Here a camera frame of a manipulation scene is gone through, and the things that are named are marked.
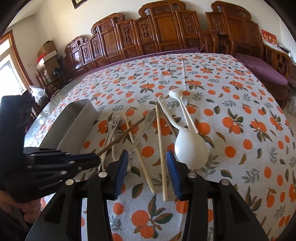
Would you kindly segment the person's left hand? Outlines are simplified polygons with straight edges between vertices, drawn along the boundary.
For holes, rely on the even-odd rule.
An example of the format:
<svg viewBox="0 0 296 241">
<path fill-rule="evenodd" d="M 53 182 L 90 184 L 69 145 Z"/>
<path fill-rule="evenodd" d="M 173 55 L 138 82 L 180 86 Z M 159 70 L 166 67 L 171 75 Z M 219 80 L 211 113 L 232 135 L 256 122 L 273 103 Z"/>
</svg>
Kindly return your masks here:
<svg viewBox="0 0 296 241">
<path fill-rule="evenodd" d="M 8 192 L 1 191 L 0 200 L 1 209 L 4 212 L 13 214 L 13 207 L 19 208 L 23 211 L 23 218 L 28 223 L 34 223 L 41 214 L 41 199 L 29 203 L 18 203 L 12 199 Z"/>
</svg>

